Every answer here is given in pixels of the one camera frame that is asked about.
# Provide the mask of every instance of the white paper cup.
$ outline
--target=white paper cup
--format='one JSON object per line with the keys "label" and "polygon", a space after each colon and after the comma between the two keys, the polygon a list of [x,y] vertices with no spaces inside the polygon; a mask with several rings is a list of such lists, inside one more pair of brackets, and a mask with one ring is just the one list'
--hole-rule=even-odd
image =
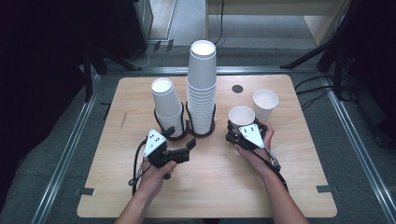
{"label": "white paper cup", "polygon": [[254,122],[256,118],[252,109],[247,106],[236,106],[228,113],[228,118],[233,125],[233,131],[239,133],[239,128]]}
{"label": "white paper cup", "polygon": [[197,98],[214,97],[216,95],[216,88],[207,92],[203,92],[203,91],[198,92],[198,91],[193,91],[191,88],[187,88],[187,95]]}
{"label": "white paper cup", "polygon": [[216,46],[207,40],[192,43],[187,80],[196,89],[207,89],[216,83]]}
{"label": "white paper cup", "polygon": [[172,126],[175,127],[175,132],[171,134],[171,137],[179,137],[184,133],[184,131],[186,130],[186,120],[183,120],[183,122],[184,122],[184,130],[182,129],[181,120],[173,123],[161,122],[160,120],[161,126],[163,127],[164,130],[168,130]]}
{"label": "white paper cup", "polygon": [[218,83],[218,81],[217,81],[217,79],[216,79],[215,83],[214,83],[212,86],[209,86],[209,87],[206,87],[206,88],[197,88],[197,87],[194,87],[194,86],[189,82],[188,77],[186,77],[186,79],[187,79],[187,87],[188,87],[188,90],[189,90],[189,91],[193,91],[193,92],[198,93],[198,94],[201,94],[201,93],[208,93],[208,92],[215,91],[215,90],[216,90],[216,87],[217,87],[217,83]]}
{"label": "white paper cup", "polygon": [[212,116],[213,109],[214,106],[206,107],[205,109],[191,107],[189,108],[189,112],[194,118],[201,118],[206,116]]}
{"label": "white paper cup", "polygon": [[272,91],[256,91],[253,95],[253,110],[256,113],[256,118],[260,122],[268,120],[278,102],[276,94]]}
{"label": "white paper cup", "polygon": [[193,104],[193,105],[213,105],[215,103],[215,96],[208,97],[208,98],[196,98],[194,96],[188,96],[187,97],[188,101]]}
{"label": "white paper cup", "polygon": [[181,103],[177,97],[172,81],[166,77],[160,77],[151,84],[157,114],[164,118],[172,118],[181,109]]}
{"label": "white paper cup", "polygon": [[213,117],[213,110],[207,112],[193,112],[190,111],[191,119],[193,120],[207,120],[212,119]]}
{"label": "white paper cup", "polygon": [[190,92],[187,92],[188,100],[193,100],[197,102],[211,102],[216,100],[216,94],[209,94],[209,95],[194,95]]}
{"label": "white paper cup", "polygon": [[189,102],[189,111],[192,113],[211,113],[213,112],[213,108],[215,107],[214,104],[212,105],[193,105],[191,102]]}
{"label": "white paper cup", "polygon": [[212,124],[212,119],[209,120],[207,123],[205,123],[204,125],[198,121],[192,121],[192,125],[194,128],[194,132],[198,133],[198,134],[206,134],[210,131],[210,127]]}
{"label": "white paper cup", "polygon": [[180,110],[173,117],[163,117],[158,114],[157,110],[155,110],[155,114],[157,115],[157,118],[159,118],[161,120],[175,120],[175,119],[180,118],[182,111],[183,111],[183,107],[181,106],[181,103],[180,103]]}

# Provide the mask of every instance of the person's right hand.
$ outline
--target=person's right hand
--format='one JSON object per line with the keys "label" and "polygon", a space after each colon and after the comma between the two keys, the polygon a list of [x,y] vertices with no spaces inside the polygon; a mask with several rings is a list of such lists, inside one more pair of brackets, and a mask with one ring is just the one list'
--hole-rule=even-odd
{"label": "person's right hand", "polygon": [[[267,126],[267,132],[262,140],[264,142],[265,148],[268,150],[271,150],[271,139],[275,133],[275,130],[268,123],[262,122],[262,125]],[[264,162],[262,160],[257,158],[257,156],[255,156],[249,150],[246,150],[246,149],[238,146],[237,144],[235,144],[234,147],[235,147],[236,151],[242,157],[244,157],[250,163],[250,165],[254,168],[254,170],[256,170],[259,174],[262,174],[262,172],[269,169],[264,164]],[[267,152],[264,149],[256,148],[256,149],[254,149],[254,151],[257,154],[259,154],[260,156],[262,156],[263,158],[265,158],[267,161],[271,162],[270,157],[268,156]]]}
{"label": "person's right hand", "polygon": [[149,163],[147,158],[143,158],[141,182],[137,192],[144,193],[151,201],[157,197],[163,188],[163,176],[171,174],[177,166],[175,161],[169,161],[165,166],[156,168]]}

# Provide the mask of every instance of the forearm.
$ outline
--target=forearm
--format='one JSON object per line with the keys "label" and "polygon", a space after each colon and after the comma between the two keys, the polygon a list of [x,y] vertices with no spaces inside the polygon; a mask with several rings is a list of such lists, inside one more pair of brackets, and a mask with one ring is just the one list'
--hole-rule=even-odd
{"label": "forearm", "polygon": [[263,171],[260,172],[260,178],[265,186],[275,223],[308,223],[300,208],[273,171],[266,167],[263,168]]}
{"label": "forearm", "polygon": [[151,201],[149,197],[137,191],[134,197],[125,206],[116,223],[143,223]]}

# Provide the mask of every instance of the person's left hand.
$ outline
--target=person's left hand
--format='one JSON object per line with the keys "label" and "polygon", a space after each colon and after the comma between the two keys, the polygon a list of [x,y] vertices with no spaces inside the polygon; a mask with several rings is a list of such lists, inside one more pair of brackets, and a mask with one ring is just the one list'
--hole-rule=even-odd
{"label": "person's left hand", "polygon": [[151,165],[147,158],[143,158],[142,172],[147,171],[141,177],[137,192],[142,192],[150,200],[153,200],[163,188],[163,176],[171,174],[176,166],[177,163],[175,161],[169,161],[165,166],[158,169]]}

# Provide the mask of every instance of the cord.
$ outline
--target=cord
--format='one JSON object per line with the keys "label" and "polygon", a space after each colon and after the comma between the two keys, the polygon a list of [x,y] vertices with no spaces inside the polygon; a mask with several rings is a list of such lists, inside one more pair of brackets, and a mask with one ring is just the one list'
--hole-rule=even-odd
{"label": "cord", "polygon": [[310,92],[310,91],[317,91],[317,90],[321,90],[321,89],[330,89],[333,88],[334,86],[322,86],[322,87],[316,87],[310,90],[306,90],[306,91],[297,91],[296,94],[301,94],[301,93],[306,93],[306,92]]}
{"label": "cord", "polygon": [[309,100],[308,102],[306,102],[305,104],[303,104],[303,105],[301,106],[301,109],[302,109],[302,110],[307,109],[307,108],[308,108],[309,106],[311,106],[316,100],[318,100],[320,97],[324,96],[326,93],[328,93],[328,92],[330,92],[330,91],[332,91],[332,90],[326,90],[326,91],[323,92],[320,96],[318,96],[318,97],[316,97],[316,98],[314,98],[314,99],[312,99],[312,100]]}
{"label": "cord", "polygon": [[[285,178],[283,178],[282,174],[279,172],[280,170],[280,165],[279,163],[277,163],[276,160],[276,166],[278,167],[278,169],[275,168],[275,166],[273,164],[271,164],[269,161],[267,161],[265,158],[263,158],[262,156],[260,156],[259,154],[257,154],[253,149],[250,149],[243,141],[239,141],[238,144],[242,144],[241,147],[243,148],[247,148],[247,150],[249,150],[251,153],[253,153],[253,155],[255,155],[257,158],[259,158],[260,160],[262,160],[264,162],[265,165],[267,165],[275,174],[276,176],[279,178],[279,180],[282,182],[283,186],[285,186],[285,189],[287,191],[289,191],[288,188],[288,184],[285,180]],[[270,154],[270,151],[267,150],[266,148],[264,148],[264,150],[267,152],[267,154],[270,156],[271,160],[274,161],[272,155]]]}
{"label": "cord", "polygon": [[294,89],[297,90],[297,88],[298,88],[299,86],[301,86],[303,83],[305,83],[305,82],[307,82],[307,81],[311,81],[311,80],[317,79],[317,78],[320,78],[320,77],[333,77],[333,76],[317,76],[317,77],[311,77],[311,78],[309,78],[309,79],[307,79],[307,80],[301,81],[299,84],[297,84],[297,85],[294,87]]}
{"label": "cord", "polygon": [[136,60],[138,57],[140,57],[140,55],[142,54],[142,52],[140,52],[140,53],[139,53],[136,57],[134,57],[132,60],[129,60],[128,63],[129,63],[129,64],[132,64],[132,65],[134,65],[134,66],[136,66],[136,67],[139,67],[139,68],[146,67],[147,65],[149,65],[148,50],[151,49],[151,48],[153,48],[153,47],[154,47],[154,46],[149,46],[149,47],[147,47],[145,50],[142,50],[142,52],[144,51],[145,54],[146,54],[146,57],[148,58],[148,61],[147,61],[145,64],[140,65],[140,64],[136,64],[136,63],[133,63],[133,62],[132,62],[133,60]]}
{"label": "cord", "polygon": [[223,28],[222,28],[222,18],[223,18],[223,14],[224,14],[224,0],[222,0],[221,2],[221,17],[220,17],[220,36],[219,39],[216,40],[216,42],[214,43],[215,45],[219,42],[219,40],[222,37],[222,32],[223,32]]}
{"label": "cord", "polygon": [[139,180],[138,178],[136,179],[136,165],[137,165],[137,159],[138,159],[138,157],[139,157],[139,151],[140,151],[140,148],[141,148],[143,145],[145,145],[145,144],[147,143],[147,141],[148,141],[148,138],[146,137],[145,140],[143,140],[143,141],[140,143],[139,147],[137,147],[136,153],[134,154],[134,178],[128,182],[128,184],[129,184],[130,186],[131,186],[131,185],[133,186],[133,187],[132,187],[132,195],[134,195],[134,194],[136,193],[137,181]]}
{"label": "cord", "polygon": [[289,191],[288,184],[286,183],[286,180],[285,180],[285,178],[283,178],[282,174],[269,161],[267,161],[265,158],[263,158],[262,156],[257,154],[257,152],[255,152],[254,150],[251,150],[251,149],[249,149],[249,151],[251,153],[253,153],[253,155],[255,155],[257,158],[262,160],[276,174],[276,176],[282,182],[283,186],[285,186],[285,189],[287,191]]}

